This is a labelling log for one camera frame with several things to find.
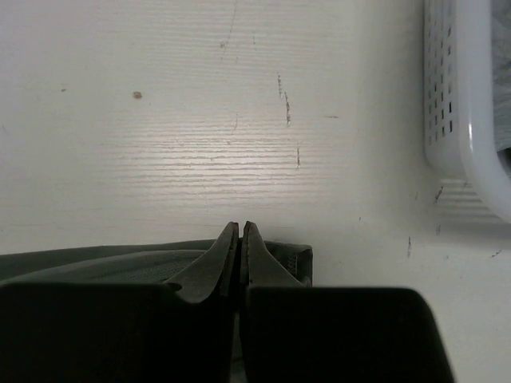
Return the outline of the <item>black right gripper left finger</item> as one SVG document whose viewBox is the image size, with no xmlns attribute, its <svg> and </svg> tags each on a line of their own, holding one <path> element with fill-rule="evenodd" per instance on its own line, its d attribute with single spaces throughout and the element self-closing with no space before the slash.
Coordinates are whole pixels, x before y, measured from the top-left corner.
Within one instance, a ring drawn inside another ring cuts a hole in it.
<svg viewBox="0 0 511 383">
<path fill-rule="evenodd" d="M 163 283 L 1 286 L 4 382 L 226 382 L 239 227 Z"/>
</svg>

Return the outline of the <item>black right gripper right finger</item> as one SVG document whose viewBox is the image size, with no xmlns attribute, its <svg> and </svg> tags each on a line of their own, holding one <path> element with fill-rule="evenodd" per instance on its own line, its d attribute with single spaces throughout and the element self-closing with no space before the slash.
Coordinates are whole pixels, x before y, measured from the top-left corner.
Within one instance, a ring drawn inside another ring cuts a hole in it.
<svg viewBox="0 0 511 383">
<path fill-rule="evenodd" d="M 426 300 L 399 287 L 306 287 L 246 223 L 240 340 L 250 382 L 451 382 Z"/>
</svg>

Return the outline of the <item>dark grey t-shirt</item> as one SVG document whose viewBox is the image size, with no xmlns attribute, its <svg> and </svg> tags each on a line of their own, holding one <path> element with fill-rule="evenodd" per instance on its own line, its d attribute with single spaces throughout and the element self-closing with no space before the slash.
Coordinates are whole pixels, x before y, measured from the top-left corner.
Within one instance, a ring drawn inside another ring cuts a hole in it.
<svg viewBox="0 0 511 383">
<path fill-rule="evenodd" d="M 214 239 L 151 245 L 99 246 L 1 255 L 1 286 L 9 282 L 163 283 L 206 252 Z M 313 277 L 308 245 L 264 242 L 272 257 L 303 286 Z M 248 382 L 235 335 L 229 382 Z"/>
</svg>

